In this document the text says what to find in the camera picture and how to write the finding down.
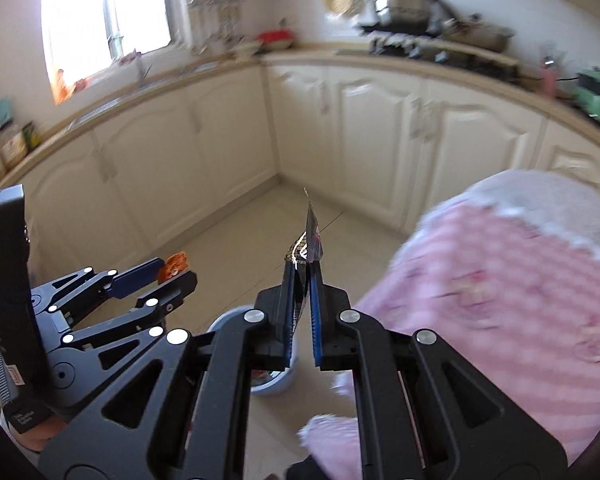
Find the black snack packet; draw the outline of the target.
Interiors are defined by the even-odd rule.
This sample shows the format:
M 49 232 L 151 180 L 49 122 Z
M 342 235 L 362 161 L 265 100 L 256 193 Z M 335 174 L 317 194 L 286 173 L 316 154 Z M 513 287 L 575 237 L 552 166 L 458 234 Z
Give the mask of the black snack packet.
M 292 299 L 290 315 L 292 319 L 291 333 L 294 333 L 300 323 L 306 297 L 309 295 L 309 279 L 311 263 L 320 262 L 323 257 L 320 224 L 315 214 L 309 192 L 305 188 L 304 195 L 308 202 L 306 211 L 306 228 L 293 242 L 285 256 L 285 262 L 294 269 L 292 274 Z

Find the orange round wrapper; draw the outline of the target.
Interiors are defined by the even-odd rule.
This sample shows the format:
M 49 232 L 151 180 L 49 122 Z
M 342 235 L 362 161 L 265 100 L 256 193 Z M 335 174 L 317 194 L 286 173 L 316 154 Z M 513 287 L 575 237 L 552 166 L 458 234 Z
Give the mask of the orange round wrapper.
M 171 278 L 175 278 L 178 274 L 184 273 L 189 270 L 188 258 L 185 252 L 177 252 L 170 256 L 163 263 L 162 267 L 158 271 L 157 282 L 159 284 L 170 281 Z

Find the trash inside bin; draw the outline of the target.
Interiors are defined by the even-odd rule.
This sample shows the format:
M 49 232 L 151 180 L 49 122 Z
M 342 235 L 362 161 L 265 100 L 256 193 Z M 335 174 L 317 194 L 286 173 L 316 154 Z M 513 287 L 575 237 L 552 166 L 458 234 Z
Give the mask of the trash inside bin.
M 283 375 L 283 372 L 279 370 L 254 370 L 251 373 L 251 387 L 263 387 L 269 382 L 275 382 L 280 375 Z

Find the light blue trash bin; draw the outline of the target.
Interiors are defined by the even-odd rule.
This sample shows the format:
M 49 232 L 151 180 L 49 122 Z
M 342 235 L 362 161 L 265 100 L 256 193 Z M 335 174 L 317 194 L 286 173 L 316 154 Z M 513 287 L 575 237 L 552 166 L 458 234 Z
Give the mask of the light blue trash bin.
M 244 315 L 252 306 L 240 306 L 223 312 L 218 316 L 208 327 L 207 332 L 215 332 L 219 330 L 227 321 L 234 316 Z M 298 351 L 297 348 L 292 348 L 291 359 L 289 366 L 282 372 L 265 372 L 258 370 L 251 375 L 251 389 L 253 396 L 278 396 L 287 391 L 294 382 L 298 368 Z

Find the cream kitchen cabinets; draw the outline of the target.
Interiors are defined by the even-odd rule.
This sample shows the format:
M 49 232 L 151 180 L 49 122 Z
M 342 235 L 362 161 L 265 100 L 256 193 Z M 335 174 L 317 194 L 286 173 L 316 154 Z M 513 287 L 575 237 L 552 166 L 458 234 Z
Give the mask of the cream kitchen cabinets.
M 486 76 L 314 50 L 196 65 L 69 122 L 21 184 L 42 278 L 123 268 L 275 178 L 400 232 L 507 169 L 600 193 L 600 127 Z

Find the pink checkered tablecloth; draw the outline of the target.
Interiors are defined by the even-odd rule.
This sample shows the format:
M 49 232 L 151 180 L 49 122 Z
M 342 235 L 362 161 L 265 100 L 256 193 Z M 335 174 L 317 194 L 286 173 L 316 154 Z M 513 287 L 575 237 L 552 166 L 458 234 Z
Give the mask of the pink checkered tablecloth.
M 600 479 L 600 194 L 538 170 L 494 174 L 435 206 L 358 310 L 429 328 Z

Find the chrome sink faucet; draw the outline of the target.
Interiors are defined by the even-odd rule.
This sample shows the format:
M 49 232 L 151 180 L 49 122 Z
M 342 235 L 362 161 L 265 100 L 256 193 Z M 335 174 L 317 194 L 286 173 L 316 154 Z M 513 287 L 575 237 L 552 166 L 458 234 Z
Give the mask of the chrome sink faucet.
M 145 63 L 143 53 L 138 52 L 137 50 L 133 51 L 132 64 L 136 70 L 137 87 L 143 88 L 147 82 L 148 75 L 151 71 L 151 66 Z

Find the window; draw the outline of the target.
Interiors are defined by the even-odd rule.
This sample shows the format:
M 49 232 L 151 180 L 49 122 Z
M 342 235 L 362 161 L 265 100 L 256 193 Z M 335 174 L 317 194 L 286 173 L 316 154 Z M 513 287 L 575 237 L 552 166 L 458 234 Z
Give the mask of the window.
M 174 43 L 172 0 L 41 0 L 41 34 L 56 104 L 110 67 Z

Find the hanging utensil rack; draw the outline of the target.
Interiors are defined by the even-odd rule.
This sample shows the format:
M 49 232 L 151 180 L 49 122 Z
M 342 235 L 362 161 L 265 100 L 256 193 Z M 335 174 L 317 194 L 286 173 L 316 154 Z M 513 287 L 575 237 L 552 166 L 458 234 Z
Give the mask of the hanging utensil rack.
M 195 56 L 230 52 L 243 39 L 242 8 L 246 0 L 188 0 Z

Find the red bowl on counter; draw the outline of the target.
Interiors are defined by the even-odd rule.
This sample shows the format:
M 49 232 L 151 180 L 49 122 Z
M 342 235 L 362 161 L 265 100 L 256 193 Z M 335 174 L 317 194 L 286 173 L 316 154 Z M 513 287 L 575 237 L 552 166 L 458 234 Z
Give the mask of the red bowl on counter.
M 260 32 L 257 40 L 260 42 L 261 51 L 274 52 L 290 49 L 296 41 L 296 35 L 288 27 L 286 18 L 283 18 L 277 28 Z

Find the pink utensil holder cup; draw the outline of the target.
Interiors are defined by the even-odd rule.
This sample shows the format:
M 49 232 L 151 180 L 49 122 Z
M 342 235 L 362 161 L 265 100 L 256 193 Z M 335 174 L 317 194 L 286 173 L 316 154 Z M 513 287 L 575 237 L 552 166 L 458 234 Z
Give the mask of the pink utensil holder cup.
M 556 58 L 545 55 L 542 59 L 540 92 L 549 99 L 555 99 L 558 92 L 560 71 Z

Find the black gas stove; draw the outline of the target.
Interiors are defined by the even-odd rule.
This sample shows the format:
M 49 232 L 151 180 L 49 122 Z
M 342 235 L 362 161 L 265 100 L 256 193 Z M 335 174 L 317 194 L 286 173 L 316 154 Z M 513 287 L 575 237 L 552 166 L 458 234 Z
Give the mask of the black gas stove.
M 520 70 L 520 63 L 505 54 L 457 42 L 391 32 L 371 32 L 365 39 L 365 44 L 339 48 L 335 54 L 403 58 L 485 74 L 495 72 L 512 74 Z

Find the steel stacked steamer pot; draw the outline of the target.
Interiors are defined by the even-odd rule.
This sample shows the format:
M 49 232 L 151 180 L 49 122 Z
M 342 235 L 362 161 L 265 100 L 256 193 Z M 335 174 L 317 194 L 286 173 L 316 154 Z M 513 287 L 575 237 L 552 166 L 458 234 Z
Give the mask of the steel stacked steamer pot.
M 394 34 L 425 35 L 431 18 L 432 0 L 366 0 L 358 26 Z

